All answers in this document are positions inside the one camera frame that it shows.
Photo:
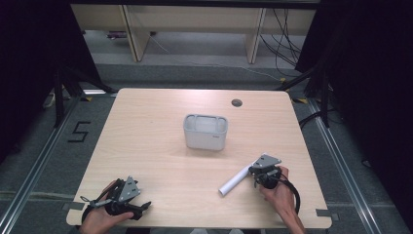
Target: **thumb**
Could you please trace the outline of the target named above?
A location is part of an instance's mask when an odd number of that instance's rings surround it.
[[[123,221],[125,221],[125,220],[128,220],[128,219],[130,219],[130,218],[132,218],[133,217],[133,213],[132,212],[128,212],[128,213],[123,213],[123,214],[119,214],[119,215],[116,215],[116,216],[112,216],[112,220],[113,220],[113,222],[115,222],[115,224],[116,223],[119,223],[119,222],[123,222]]]

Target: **light wood surface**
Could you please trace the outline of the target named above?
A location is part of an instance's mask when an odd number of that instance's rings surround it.
[[[241,107],[231,101],[240,99]],[[221,151],[185,144],[187,114],[224,116]],[[112,180],[132,176],[141,194],[132,204],[152,201],[143,218],[122,225],[196,228],[278,228],[280,217],[246,177],[225,197],[218,188],[263,152],[282,159],[301,195],[299,216],[307,228],[327,228],[329,217],[305,141],[287,93],[227,90],[123,89],[116,97],[75,202],[95,199]],[[82,211],[67,222],[80,224]]]

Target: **person's left hand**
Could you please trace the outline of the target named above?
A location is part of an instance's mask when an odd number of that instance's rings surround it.
[[[106,188],[110,187],[114,182],[115,181],[112,181]],[[107,193],[100,199],[100,201],[106,200],[106,197]],[[132,212],[112,216],[107,213],[103,206],[97,209],[92,209],[88,213],[82,226],[79,228],[79,231],[82,234],[104,234],[119,222],[128,220],[132,217]]]

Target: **table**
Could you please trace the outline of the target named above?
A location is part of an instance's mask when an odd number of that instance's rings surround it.
[[[243,105],[232,105],[240,99]],[[221,151],[188,148],[187,114],[224,116]],[[139,221],[121,225],[198,228],[281,228],[280,217],[246,177],[225,197],[218,188],[263,152],[282,159],[301,195],[306,228],[328,228],[326,210],[305,141],[285,92],[123,89],[119,92],[75,196],[95,199],[112,180],[132,176],[141,194],[131,203],[152,201]],[[80,224],[83,211],[67,222]]]

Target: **gray carpet floor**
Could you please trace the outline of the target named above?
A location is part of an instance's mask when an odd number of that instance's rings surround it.
[[[220,89],[220,90],[273,90],[280,85],[277,79],[289,76],[276,69],[254,69],[247,71],[229,67],[194,66],[97,66],[102,81],[115,89],[121,88],[168,88],[168,89]],[[294,76],[294,70],[282,70]],[[85,89],[91,85],[82,84]],[[303,98],[305,82],[291,88],[291,98]],[[79,101],[71,114],[47,167],[42,172],[28,202],[25,204],[12,233],[76,233],[76,229],[65,222],[67,211],[63,204],[70,202],[80,184],[83,173],[94,151],[104,122],[113,104],[114,97],[93,97]],[[311,114],[308,104],[292,103],[297,121]],[[78,139],[73,130],[79,121],[82,131],[89,132],[83,142],[69,142]],[[40,154],[55,123],[54,108],[45,109],[33,122],[30,130],[20,143],[21,152],[9,155],[0,165],[0,213],[3,213],[13,199],[31,166]],[[330,131],[345,156],[346,163],[377,218],[383,233],[409,233],[391,199],[376,175],[363,166],[362,153],[353,141],[351,133],[340,114],[329,114]],[[349,193],[342,182],[330,152],[315,121],[309,122],[302,130],[312,158],[327,207],[338,215],[328,230],[309,230],[309,233],[366,233]],[[154,230],[154,233],[172,233],[173,230]],[[124,233],[116,228],[111,233]],[[286,230],[266,230],[267,233],[288,233]]]

